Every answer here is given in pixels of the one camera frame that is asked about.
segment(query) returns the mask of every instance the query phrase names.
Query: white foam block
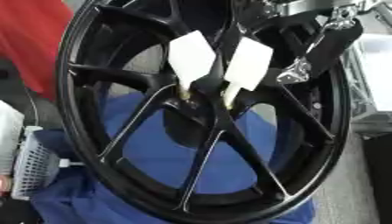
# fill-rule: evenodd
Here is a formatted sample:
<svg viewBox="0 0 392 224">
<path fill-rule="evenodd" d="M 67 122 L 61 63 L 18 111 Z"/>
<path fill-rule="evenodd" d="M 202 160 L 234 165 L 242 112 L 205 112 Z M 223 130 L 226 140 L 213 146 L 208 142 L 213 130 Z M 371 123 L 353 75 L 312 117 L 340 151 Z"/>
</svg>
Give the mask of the white foam block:
<svg viewBox="0 0 392 224">
<path fill-rule="evenodd" d="M 216 55 L 200 31 L 172 40 L 169 47 L 168 60 L 183 89 L 209 74 Z"/>
<path fill-rule="evenodd" d="M 0 174 L 10 175 L 25 116 L 0 101 Z"/>
<path fill-rule="evenodd" d="M 237 46 L 225 79 L 239 88 L 255 90 L 272 59 L 273 49 L 250 38 L 242 38 Z"/>
</svg>

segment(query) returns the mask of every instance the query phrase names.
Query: wheel rim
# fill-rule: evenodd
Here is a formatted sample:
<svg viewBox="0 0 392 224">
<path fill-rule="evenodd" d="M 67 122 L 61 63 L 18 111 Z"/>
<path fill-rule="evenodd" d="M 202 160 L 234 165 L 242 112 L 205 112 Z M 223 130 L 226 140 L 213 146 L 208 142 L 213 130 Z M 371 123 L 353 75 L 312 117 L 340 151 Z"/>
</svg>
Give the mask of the wheel rim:
<svg viewBox="0 0 392 224">
<path fill-rule="evenodd" d="M 274 81 L 270 81 L 276 77 L 271 73 L 257 91 L 241 92 L 233 111 L 228 112 L 220 99 L 220 91 L 223 88 L 221 70 L 224 70 L 225 61 L 229 61 L 233 49 L 227 49 L 221 44 L 225 42 L 222 40 L 225 37 L 221 35 L 222 30 L 227 29 L 227 23 L 222 23 L 221 29 L 211 31 L 207 36 L 217 52 L 220 52 L 222 60 L 221 63 L 215 63 L 209 76 L 199 80 L 195 85 L 194 100 L 203 109 L 201 112 L 193 111 L 179 99 L 176 80 L 165 64 L 162 65 L 164 74 L 159 78 L 121 70 L 124 62 L 132 58 L 132 55 L 135 56 L 154 44 L 181 36 L 191 29 L 181 23 L 170 23 L 168 29 L 168 25 L 162 25 L 167 21 L 158 21 L 157 24 L 157 21 L 151 22 L 144 14 L 139 13 L 134 13 L 130 19 L 129 16 L 124 16 L 125 12 L 121 9 L 123 5 L 124 3 L 120 1 L 112 1 L 108 5 L 98 5 L 94 1 L 85 4 L 67 29 L 57 63 L 59 108 L 66 131 L 79 156 L 98 179 L 117 196 L 145 212 L 168 221 L 184 223 L 243 223 L 267 220 L 289 211 L 310 197 L 335 166 L 346 140 L 349 102 L 347 84 L 340 65 L 331 68 L 329 75 L 292 87 L 279 86 Z M 142 5 L 130 5 L 124 9 L 130 13 L 133 11 L 129 10 L 130 8 L 138 7 L 143 8 Z M 137 21 L 143 25 L 147 24 L 149 29 L 139 38 L 135 37 L 131 40 L 138 41 L 137 43 L 140 44 L 136 47 L 132 46 L 134 50 L 126 55 L 126 60 L 123 59 L 122 51 L 107 53 L 107 57 L 96 61 L 91 59 L 93 58 L 91 53 L 88 54 L 88 46 L 91 46 L 88 42 L 91 41 L 91 37 L 104 35 L 102 33 L 105 29 L 120 32 L 121 27 L 110 27 L 116 25 L 117 21 L 125 21 L 126 24 L 132 25 L 137 25 L 135 23 Z M 273 27 L 265 29 L 261 29 L 255 37 L 273 45 L 274 43 L 269 43 L 273 38 L 268 39 L 265 36 L 276 30 Z M 287 31 L 297 38 L 306 39 L 309 37 L 309 32 L 312 32 L 312 28 L 309 31 L 303 26 L 298 26 Z M 293 48 L 298 48 L 298 45 L 301 43 L 291 44 L 288 47 L 292 51 Z M 279 59 L 280 54 L 275 57 L 273 67 L 287 66 L 285 63 L 290 63 L 292 60 L 291 57 Z M 264 177 L 266 181 L 256 183 L 256 190 L 248 189 L 223 196 L 192 195 L 192 203 L 188 203 L 194 181 L 197 180 L 204 160 L 195 160 L 196 164 L 199 162 L 193 167 L 193 173 L 196 174 L 188 176 L 184 187 L 177 190 L 149 178 L 127 159 L 119 159 L 122 157 L 121 146 L 126 137 L 110 139 L 100 123 L 98 105 L 94 100 L 95 84 L 100 81 L 118 82 L 144 92 L 145 104 L 140 106 L 138 111 L 143 113 L 139 113 L 141 114 L 139 117 L 134 116 L 130 119 L 130 129 L 124 131 L 122 135 L 128 136 L 135 128 L 135 124 L 141 122 L 142 118 L 150 116 L 157 108 L 171 109 L 182 116 L 191 117 L 196 123 L 201 123 L 201 126 L 209 130 L 205 140 L 208 147 L 205 150 L 198 150 L 200 158 L 204 158 L 213 148 L 216 138 L 221 137 L 220 140 L 232 145 L 253 165 L 257 175 Z M 303 92 L 309 89 L 312 90 L 312 94 L 303 97 Z M 319 110 L 312 109 L 312 98 L 316 98 L 316 101 L 324 107 Z M 291 116 L 296 123 L 303 126 L 305 141 L 300 143 L 298 149 L 291 150 L 292 157 L 285 161 L 282 167 L 272 169 L 260 159 L 255 159 L 256 155 L 251 145 L 232 122 L 250 107 L 261 102 L 273 105 L 276 111 L 285 111 L 287 105 L 290 105 L 293 109 L 283 116 Z"/>
</svg>

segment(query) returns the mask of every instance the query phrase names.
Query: blue cloth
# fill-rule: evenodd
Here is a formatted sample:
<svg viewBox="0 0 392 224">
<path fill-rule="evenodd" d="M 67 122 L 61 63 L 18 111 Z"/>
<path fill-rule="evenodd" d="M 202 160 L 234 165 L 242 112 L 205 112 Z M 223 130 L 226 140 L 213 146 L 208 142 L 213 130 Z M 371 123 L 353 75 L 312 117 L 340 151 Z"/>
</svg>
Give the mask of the blue cloth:
<svg viewBox="0 0 392 224">
<path fill-rule="evenodd" d="M 128 94 L 107 100 L 103 120 L 110 135 L 118 131 L 141 99 L 140 94 Z M 162 111 L 158 111 L 150 117 L 126 143 L 123 155 L 154 179 L 178 187 L 189 171 L 195 149 L 175 144 L 165 134 L 162 116 Z M 268 162 L 275 147 L 275 127 L 253 112 L 239 119 L 237 125 Z M 45 147 L 63 158 L 74 156 L 62 131 L 40 131 L 36 135 Z M 231 193 L 248 188 L 255 180 L 253 171 L 236 152 L 225 143 L 218 143 L 196 192 Z M 48 224 L 167 223 L 124 203 L 84 168 L 62 170 L 55 182 L 31 200 Z M 308 224 L 313 215 L 309 201 L 271 224 Z"/>
</svg>

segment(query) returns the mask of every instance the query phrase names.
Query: black wheel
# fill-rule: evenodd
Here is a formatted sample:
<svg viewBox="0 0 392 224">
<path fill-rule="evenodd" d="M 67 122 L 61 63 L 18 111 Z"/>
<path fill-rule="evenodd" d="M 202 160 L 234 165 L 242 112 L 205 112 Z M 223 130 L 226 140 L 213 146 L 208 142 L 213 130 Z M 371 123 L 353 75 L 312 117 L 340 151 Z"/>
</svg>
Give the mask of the black wheel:
<svg viewBox="0 0 392 224">
<path fill-rule="evenodd" d="M 118 197 L 161 219 L 227 224 L 277 217 L 307 200 L 342 152 L 350 103 L 341 64 L 336 63 L 308 82 L 286 86 L 276 82 L 277 71 L 295 59 L 298 49 L 304 49 L 319 28 L 314 17 L 283 28 L 273 19 L 237 17 L 237 9 L 259 11 L 253 5 L 237 7 L 240 3 L 89 1 L 74 17 L 63 38 L 57 61 L 58 104 L 76 151 Z M 246 35 L 273 47 L 275 53 L 270 71 L 257 90 L 241 91 L 233 109 L 227 110 L 221 99 L 221 91 L 227 85 L 222 75 L 241 36 L 238 27 L 231 25 L 233 18 L 240 19 L 252 31 Z M 165 57 L 171 39 L 193 30 L 203 32 L 219 57 L 211 73 L 192 86 L 190 103 L 180 99 L 177 79 Z M 128 61 L 155 45 L 161 46 L 163 55 L 157 74 L 123 69 Z M 107 83 L 120 83 L 144 95 L 123 128 L 112 137 L 104 129 L 102 104 L 97 100 Z M 235 125 L 258 103 L 272 105 L 276 110 L 276 148 L 271 159 L 274 165 L 263 162 Z M 185 142 L 201 145 L 188 176 L 178 188 L 156 181 L 123 157 L 126 140 L 158 109 L 170 111 L 175 117 L 176 122 L 171 125 L 188 125 L 192 133 L 197 133 Z M 193 191 L 218 141 L 232 146 L 253 169 L 257 181 L 250 188 L 223 194 Z"/>
</svg>

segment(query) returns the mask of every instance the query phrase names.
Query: red object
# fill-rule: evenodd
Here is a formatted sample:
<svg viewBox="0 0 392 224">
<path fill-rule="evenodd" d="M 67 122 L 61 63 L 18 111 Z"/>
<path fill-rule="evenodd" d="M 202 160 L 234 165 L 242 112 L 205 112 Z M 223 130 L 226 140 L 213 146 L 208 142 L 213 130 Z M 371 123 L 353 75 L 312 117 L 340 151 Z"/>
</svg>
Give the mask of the red object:
<svg viewBox="0 0 392 224">
<path fill-rule="evenodd" d="M 54 100 L 54 64 L 72 12 L 60 0 L 0 0 L 0 53 L 24 83 Z"/>
</svg>

